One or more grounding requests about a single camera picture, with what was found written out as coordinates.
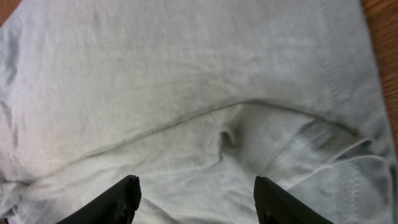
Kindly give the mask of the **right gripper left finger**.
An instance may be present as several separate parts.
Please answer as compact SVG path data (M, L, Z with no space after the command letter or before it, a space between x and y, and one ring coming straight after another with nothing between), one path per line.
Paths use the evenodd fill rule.
M58 224L131 224L141 196L138 176L128 175Z

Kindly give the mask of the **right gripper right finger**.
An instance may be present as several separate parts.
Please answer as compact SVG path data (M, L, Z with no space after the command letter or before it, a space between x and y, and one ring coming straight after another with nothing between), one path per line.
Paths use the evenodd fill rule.
M332 224L267 177L256 177L254 201L260 224Z

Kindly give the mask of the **light blue t-shirt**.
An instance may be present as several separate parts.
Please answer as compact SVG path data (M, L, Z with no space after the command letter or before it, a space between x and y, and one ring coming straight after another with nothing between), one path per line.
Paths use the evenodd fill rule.
M135 223L257 223L259 175L333 223L396 223L361 3L22 1L1 26L1 217L57 223L130 174Z

